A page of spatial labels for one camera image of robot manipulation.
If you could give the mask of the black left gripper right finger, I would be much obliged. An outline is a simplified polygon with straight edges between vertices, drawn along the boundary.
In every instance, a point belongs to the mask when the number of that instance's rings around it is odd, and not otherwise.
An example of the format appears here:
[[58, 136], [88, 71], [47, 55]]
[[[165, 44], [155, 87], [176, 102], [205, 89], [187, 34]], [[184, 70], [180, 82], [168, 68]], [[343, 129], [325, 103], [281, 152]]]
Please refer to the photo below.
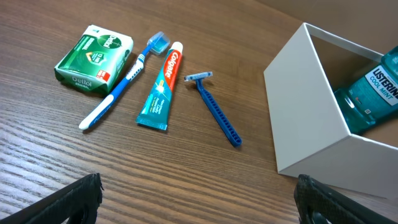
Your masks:
[[294, 200], [300, 224], [395, 224], [305, 174], [298, 176]]

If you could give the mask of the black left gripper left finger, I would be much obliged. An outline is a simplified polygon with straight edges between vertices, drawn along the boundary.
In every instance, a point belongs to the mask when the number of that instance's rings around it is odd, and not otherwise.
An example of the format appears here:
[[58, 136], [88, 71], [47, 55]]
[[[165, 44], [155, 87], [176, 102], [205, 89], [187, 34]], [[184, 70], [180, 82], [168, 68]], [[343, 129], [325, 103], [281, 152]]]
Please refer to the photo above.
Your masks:
[[88, 174], [48, 197], [1, 220], [8, 223], [95, 224], [103, 200], [99, 173]]

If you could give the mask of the blue Listerine mouthwash bottle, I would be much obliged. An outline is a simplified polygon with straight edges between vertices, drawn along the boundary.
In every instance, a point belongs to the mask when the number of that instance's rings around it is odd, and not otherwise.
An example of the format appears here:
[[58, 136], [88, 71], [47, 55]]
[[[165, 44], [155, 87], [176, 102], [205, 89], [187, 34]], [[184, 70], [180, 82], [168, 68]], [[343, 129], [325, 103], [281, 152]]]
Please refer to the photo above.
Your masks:
[[348, 129], [362, 134], [397, 113], [397, 48], [347, 88], [334, 92]]

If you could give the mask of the green Dettol soap bar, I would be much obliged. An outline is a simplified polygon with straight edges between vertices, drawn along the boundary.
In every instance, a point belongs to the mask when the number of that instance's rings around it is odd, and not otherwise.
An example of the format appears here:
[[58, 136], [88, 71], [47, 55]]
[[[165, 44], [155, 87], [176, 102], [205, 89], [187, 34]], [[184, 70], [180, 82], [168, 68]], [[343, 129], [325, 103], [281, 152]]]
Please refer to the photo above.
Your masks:
[[86, 28], [54, 67], [55, 77], [81, 91], [107, 95], [133, 49], [132, 37], [96, 25]]

